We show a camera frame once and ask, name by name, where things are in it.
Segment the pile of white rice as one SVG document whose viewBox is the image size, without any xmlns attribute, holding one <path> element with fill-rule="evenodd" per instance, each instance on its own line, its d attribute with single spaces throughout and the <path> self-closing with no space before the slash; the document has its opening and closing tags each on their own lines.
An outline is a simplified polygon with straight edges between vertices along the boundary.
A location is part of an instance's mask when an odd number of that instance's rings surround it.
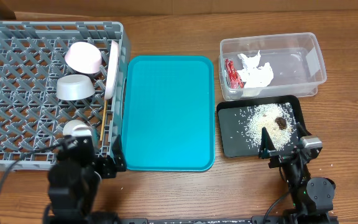
<svg viewBox="0 0 358 224">
<path fill-rule="evenodd" d="M 239 145 L 236 149 L 247 156 L 258 154 L 262 128 L 266 127 L 276 150 L 284 151 L 297 142 L 296 121 L 290 103 L 270 103 L 236 108 L 234 116 L 234 133 L 229 139 Z M 275 118 L 283 117 L 287 128 L 279 130 Z"/>
</svg>

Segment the white napkin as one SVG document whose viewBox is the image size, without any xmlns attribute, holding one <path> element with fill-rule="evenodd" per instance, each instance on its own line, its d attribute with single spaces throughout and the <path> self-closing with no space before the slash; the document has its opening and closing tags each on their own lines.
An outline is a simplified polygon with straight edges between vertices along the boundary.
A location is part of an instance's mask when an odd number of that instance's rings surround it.
<svg viewBox="0 0 358 224">
<path fill-rule="evenodd" d="M 248 57 L 245 54 L 237 55 L 241 62 L 243 69 L 238 70 L 238 74 L 244 83 L 244 88 L 262 88 L 268 86 L 273 80 L 273 70 L 269 62 L 259 65 L 261 54 Z"/>
</svg>

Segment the wooden chopstick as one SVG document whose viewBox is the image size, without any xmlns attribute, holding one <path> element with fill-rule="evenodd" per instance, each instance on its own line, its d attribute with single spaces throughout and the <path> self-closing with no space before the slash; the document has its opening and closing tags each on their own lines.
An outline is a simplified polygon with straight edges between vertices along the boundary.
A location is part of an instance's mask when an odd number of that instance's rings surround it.
<svg viewBox="0 0 358 224">
<path fill-rule="evenodd" d="M 101 123 L 101 132 L 100 132 L 100 137 L 99 140 L 103 141 L 104 139 L 104 127 L 105 127 L 105 122 L 106 122 L 106 111 L 107 111 L 107 107 L 108 107 L 108 100 L 104 101 L 104 108 L 103 108 L 103 118 L 102 118 L 102 123 Z"/>
</svg>

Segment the brown food chunk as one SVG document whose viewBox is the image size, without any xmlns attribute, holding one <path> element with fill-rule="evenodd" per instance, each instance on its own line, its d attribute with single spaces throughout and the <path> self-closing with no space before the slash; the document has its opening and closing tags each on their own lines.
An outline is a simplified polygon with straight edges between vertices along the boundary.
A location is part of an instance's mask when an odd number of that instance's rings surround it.
<svg viewBox="0 0 358 224">
<path fill-rule="evenodd" d="M 275 118 L 275 122 L 279 128 L 279 130 L 285 130 L 287 128 L 287 121 L 283 117 Z"/>
</svg>

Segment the grey shallow bowl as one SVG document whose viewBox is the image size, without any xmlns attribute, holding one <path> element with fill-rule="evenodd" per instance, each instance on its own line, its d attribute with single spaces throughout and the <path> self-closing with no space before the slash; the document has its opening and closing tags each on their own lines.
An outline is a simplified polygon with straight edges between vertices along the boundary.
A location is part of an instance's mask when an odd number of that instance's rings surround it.
<svg viewBox="0 0 358 224">
<path fill-rule="evenodd" d="M 82 100 L 94 94 L 95 89 L 93 83 L 86 75 L 67 75 L 57 80 L 56 96 L 60 100 Z"/>
</svg>

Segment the large white round plate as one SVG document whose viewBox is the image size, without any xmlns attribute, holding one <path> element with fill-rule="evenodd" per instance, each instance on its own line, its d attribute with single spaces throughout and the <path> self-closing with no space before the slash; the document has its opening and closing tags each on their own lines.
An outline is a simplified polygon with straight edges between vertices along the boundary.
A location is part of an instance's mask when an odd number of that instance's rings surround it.
<svg viewBox="0 0 358 224">
<path fill-rule="evenodd" d="M 110 54 L 109 54 L 109 61 L 108 61 L 106 89 L 104 93 L 105 100 L 111 99 L 114 94 L 118 59 L 119 59 L 119 45 L 117 42 L 112 41 Z"/>
</svg>

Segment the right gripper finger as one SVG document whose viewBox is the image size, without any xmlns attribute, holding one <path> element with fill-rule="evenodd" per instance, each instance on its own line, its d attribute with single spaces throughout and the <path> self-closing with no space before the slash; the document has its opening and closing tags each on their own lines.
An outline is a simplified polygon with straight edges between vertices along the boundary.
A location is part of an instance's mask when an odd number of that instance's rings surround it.
<svg viewBox="0 0 358 224">
<path fill-rule="evenodd" d="M 261 143 L 260 143 L 259 151 L 264 151 L 264 150 L 267 150 L 267 151 L 275 151 L 276 150 L 266 127 L 262 128 Z"/>
<path fill-rule="evenodd" d="M 299 139 L 301 139 L 302 137 L 311 135 L 311 133 L 308 132 L 307 129 L 300 122 L 296 123 L 296 130 L 297 130 Z"/>
</svg>

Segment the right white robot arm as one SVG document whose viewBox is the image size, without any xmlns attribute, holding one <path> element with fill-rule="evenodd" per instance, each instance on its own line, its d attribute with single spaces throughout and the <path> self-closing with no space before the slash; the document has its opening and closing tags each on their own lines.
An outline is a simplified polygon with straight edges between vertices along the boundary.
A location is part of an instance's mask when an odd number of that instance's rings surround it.
<svg viewBox="0 0 358 224">
<path fill-rule="evenodd" d="M 331 217 L 336 184 L 325 177 L 312 177 L 307 163 L 320 154 L 323 143 L 310 134 L 300 123 L 296 123 L 299 141 L 291 151 L 276 150 L 266 128 L 262 128 L 259 158 L 269 159 L 268 166 L 278 168 L 288 191 L 277 199 L 266 211 L 261 223 L 337 223 Z M 271 216 L 273 208 L 290 196 L 293 209 L 284 210 L 280 216 Z"/>
</svg>

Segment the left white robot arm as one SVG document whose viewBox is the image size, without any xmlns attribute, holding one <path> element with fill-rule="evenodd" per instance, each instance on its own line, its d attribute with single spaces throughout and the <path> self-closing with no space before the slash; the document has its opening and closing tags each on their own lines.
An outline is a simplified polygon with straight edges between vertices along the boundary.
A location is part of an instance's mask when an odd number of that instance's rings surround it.
<svg viewBox="0 0 358 224">
<path fill-rule="evenodd" d="M 102 179 L 113 179 L 127 170 L 121 137 L 111 146 L 113 156 L 98 157 L 91 136 L 65 136 L 58 163 L 48 172 L 48 196 L 43 223 L 109 223 L 121 221 L 114 212 L 93 212 Z"/>
</svg>

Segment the white paper cup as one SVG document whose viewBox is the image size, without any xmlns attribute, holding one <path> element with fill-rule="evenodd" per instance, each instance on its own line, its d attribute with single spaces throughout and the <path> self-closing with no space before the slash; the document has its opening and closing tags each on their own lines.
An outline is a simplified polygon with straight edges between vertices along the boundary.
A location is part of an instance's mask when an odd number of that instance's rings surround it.
<svg viewBox="0 0 358 224">
<path fill-rule="evenodd" d="M 74 136 L 74 137 L 92 136 L 93 130 L 84 122 L 75 119 L 67 122 L 64 125 L 63 135 Z"/>
</svg>

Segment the red snack wrapper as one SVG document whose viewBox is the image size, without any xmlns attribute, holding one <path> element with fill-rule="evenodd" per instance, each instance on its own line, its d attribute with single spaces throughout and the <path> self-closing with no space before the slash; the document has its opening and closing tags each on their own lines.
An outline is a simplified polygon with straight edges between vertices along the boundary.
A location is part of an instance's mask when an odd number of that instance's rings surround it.
<svg viewBox="0 0 358 224">
<path fill-rule="evenodd" d="M 238 89 L 244 87 L 244 82 L 242 81 L 239 73 L 234 68 L 234 62 L 232 60 L 229 60 L 228 58 L 224 61 L 224 66 L 227 73 L 227 82 L 228 86 L 231 89 Z"/>
</svg>

